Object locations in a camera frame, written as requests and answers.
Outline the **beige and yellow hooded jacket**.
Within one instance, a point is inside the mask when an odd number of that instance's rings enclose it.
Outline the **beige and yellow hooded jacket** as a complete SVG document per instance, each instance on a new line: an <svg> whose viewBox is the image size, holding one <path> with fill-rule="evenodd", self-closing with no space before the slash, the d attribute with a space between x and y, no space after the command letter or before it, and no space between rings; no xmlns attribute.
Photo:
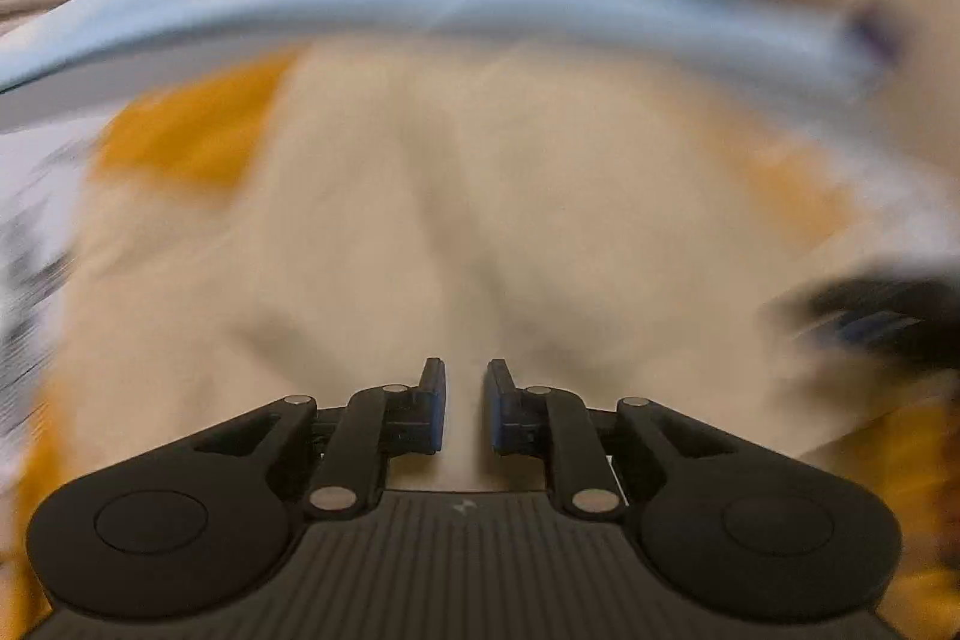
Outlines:
<svg viewBox="0 0 960 640"><path fill-rule="evenodd" d="M8 638L952 638L949 182L628 53L331 35L2 140Z"/></svg>

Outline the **grey printed bed sheet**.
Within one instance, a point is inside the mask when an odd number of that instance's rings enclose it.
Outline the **grey printed bed sheet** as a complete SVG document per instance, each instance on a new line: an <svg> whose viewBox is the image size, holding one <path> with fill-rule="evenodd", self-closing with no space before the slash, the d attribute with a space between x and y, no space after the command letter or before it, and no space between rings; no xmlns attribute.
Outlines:
<svg viewBox="0 0 960 640"><path fill-rule="evenodd" d="M782 294L957 259L949 182L715 85L163 91L2 149L5 374L70 473L280 396L448 366L438 476L480 456L490 359L647 395L791 455L872 411L871 369Z"/></svg>

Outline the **light blue folded sheet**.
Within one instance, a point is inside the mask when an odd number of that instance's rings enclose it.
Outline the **light blue folded sheet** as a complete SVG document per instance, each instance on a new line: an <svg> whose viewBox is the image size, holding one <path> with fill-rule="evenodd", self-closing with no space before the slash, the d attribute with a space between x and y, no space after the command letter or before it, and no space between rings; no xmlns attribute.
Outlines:
<svg viewBox="0 0 960 640"><path fill-rule="evenodd" d="M70 0L3 35L2 86L179 37L324 26L555 34L841 96L887 69L850 18L776 0Z"/></svg>

